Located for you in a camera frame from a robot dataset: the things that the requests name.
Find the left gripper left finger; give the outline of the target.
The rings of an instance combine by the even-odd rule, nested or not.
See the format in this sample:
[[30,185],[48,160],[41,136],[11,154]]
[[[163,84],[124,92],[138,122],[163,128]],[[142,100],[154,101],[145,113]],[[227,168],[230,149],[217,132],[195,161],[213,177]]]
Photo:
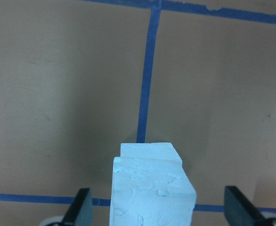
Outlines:
[[64,215],[64,226],[90,226],[92,224],[92,197],[90,188],[81,188]]

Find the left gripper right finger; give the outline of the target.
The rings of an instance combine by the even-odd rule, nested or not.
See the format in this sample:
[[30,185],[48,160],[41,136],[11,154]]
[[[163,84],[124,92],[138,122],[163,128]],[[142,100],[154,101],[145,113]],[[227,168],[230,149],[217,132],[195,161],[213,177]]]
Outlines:
[[230,226],[269,226],[265,218],[236,186],[224,190],[224,215]]

